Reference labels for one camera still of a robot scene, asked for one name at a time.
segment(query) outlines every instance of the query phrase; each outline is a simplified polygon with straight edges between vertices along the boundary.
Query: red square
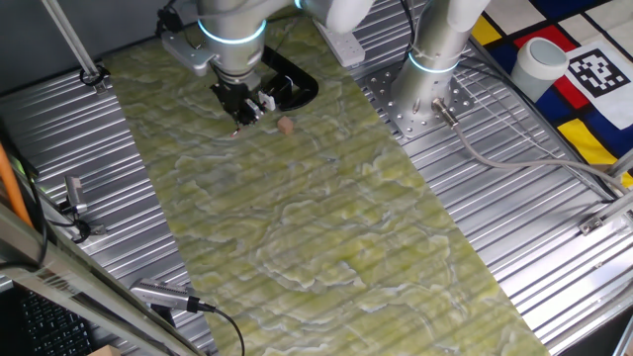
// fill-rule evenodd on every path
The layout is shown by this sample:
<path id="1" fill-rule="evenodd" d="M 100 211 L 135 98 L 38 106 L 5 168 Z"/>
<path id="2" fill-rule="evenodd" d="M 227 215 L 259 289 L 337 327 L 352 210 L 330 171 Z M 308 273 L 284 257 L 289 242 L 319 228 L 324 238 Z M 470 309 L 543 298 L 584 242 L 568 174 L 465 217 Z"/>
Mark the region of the red square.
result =
<path id="1" fill-rule="evenodd" d="M 528 41 L 532 40 L 535 37 L 540 37 L 546 40 L 549 40 L 559 46 L 565 52 L 570 51 L 576 46 L 572 44 L 572 42 L 561 33 L 556 26 L 550 25 L 544 29 L 533 32 L 529 35 L 523 36 L 522 38 L 514 40 L 514 44 L 519 48 L 523 47 Z"/>
<path id="2" fill-rule="evenodd" d="M 585 95 L 566 76 L 554 82 L 554 86 L 572 104 L 574 109 L 580 109 L 589 103 Z"/>

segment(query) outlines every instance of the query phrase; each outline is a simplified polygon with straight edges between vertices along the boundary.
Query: yellow square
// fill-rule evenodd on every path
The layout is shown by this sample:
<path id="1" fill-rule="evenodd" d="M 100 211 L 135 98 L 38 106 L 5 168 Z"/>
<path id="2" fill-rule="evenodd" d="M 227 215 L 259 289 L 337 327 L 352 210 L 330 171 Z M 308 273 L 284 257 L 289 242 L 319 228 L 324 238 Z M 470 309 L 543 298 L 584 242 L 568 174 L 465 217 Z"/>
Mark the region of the yellow square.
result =
<path id="1" fill-rule="evenodd" d="M 501 38 L 497 30 L 483 16 L 477 20 L 473 28 L 473 36 L 481 45 L 487 45 Z"/>

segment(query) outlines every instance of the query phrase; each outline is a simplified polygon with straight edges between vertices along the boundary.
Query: white cup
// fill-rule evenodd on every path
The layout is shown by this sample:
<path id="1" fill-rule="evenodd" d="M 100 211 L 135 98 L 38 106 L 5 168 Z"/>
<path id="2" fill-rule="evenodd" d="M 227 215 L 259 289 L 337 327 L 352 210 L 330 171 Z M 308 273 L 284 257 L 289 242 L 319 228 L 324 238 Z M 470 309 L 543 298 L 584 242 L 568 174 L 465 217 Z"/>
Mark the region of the white cup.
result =
<path id="1" fill-rule="evenodd" d="M 551 41 L 534 38 L 518 52 L 512 69 L 512 81 L 536 102 L 560 77 L 565 75 L 570 60 L 565 52 Z"/>

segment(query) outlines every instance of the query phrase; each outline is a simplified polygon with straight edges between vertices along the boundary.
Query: keyboard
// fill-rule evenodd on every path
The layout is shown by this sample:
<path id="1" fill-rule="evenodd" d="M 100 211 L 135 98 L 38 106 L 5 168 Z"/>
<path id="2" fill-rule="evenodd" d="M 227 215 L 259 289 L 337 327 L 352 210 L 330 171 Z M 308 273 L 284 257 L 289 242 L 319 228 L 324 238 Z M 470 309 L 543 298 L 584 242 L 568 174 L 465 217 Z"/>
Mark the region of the keyboard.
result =
<path id="1" fill-rule="evenodd" d="M 19 326 L 17 339 L 28 340 L 20 346 L 21 355 L 85 356 L 94 351 L 90 325 L 74 312 L 22 289 L 10 299 L 14 303 L 3 302 L 17 309 L 10 320 Z"/>

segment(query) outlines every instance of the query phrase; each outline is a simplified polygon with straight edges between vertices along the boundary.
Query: mounting plate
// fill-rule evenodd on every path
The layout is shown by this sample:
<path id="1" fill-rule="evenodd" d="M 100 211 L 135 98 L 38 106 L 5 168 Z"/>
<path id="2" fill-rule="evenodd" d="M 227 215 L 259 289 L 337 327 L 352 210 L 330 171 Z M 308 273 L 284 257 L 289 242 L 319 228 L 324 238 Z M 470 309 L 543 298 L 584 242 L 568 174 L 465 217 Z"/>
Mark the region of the mounting plate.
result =
<path id="1" fill-rule="evenodd" d="M 404 108 L 398 107 L 398 104 L 392 97 L 392 83 L 398 77 L 401 68 L 402 65 L 397 63 L 389 66 L 387 69 L 369 75 L 367 77 L 367 87 L 374 93 L 374 98 L 376 98 L 380 107 L 387 113 L 389 119 L 398 126 L 400 132 L 408 138 L 413 138 L 444 122 L 440 119 L 439 115 L 433 115 L 431 117 L 421 114 L 415 115 L 412 112 L 412 108 L 405 110 Z M 449 85 L 451 88 L 451 98 L 450 102 L 446 102 L 448 110 L 458 117 L 473 109 L 475 101 L 462 89 L 462 86 L 455 77 L 451 78 Z"/>

